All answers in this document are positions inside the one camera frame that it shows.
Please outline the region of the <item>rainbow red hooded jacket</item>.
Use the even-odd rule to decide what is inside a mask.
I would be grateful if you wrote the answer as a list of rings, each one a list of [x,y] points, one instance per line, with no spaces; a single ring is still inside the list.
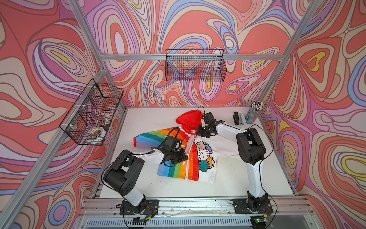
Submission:
[[[171,127],[142,133],[133,139],[133,145],[140,149],[151,149],[160,145],[167,135],[177,135],[177,139],[182,141],[181,148],[186,150],[188,160],[175,166],[170,161],[163,163],[157,174],[161,177],[214,183],[220,157],[237,160],[241,158],[234,141],[220,135],[210,138],[197,135],[196,131],[203,123],[203,116],[199,110],[186,112],[176,119],[179,131]]]

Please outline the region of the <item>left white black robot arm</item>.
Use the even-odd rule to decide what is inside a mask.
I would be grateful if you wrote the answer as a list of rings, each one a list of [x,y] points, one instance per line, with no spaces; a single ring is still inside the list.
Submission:
[[[123,150],[102,172],[102,183],[123,197],[122,213],[146,214],[151,207],[146,205],[146,196],[138,190],[136,182],[144,166],[170,162],[172,166],[188,160],[185,149],[165,151],[159,148],[142,153]]]

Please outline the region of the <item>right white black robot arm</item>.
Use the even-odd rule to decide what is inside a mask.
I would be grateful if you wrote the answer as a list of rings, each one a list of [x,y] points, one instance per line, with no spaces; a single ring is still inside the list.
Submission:
[[[266,147],[255,128],[239,129],[225,123],[216,122],[208,126],[199,126],[197,134],[210,138],[220,135],[237,143],[240,158],[247,163],[249,188],[245,206],[251,213],[259,213],[270,206],[268,194],[262,184],[262,162],[265,160]]]

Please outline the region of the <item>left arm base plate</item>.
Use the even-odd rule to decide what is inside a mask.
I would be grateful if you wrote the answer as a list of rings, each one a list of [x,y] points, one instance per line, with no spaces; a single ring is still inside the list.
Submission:
[[[148,221],[158,214],[159,200],[143,199],[138,206],[133,206],[130,202],[124,200],[115,207],[119,209],[119,214],[123,217],[127,226],[145,226]],[[133,216],[132,223],[127,223],[127,216]]]

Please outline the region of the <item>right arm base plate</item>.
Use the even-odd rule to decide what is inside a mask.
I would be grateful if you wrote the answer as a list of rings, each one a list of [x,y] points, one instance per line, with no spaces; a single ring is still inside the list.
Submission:
[[[271,215],[274,210],[269,199],[235,198],[230,200],[236,214]]]

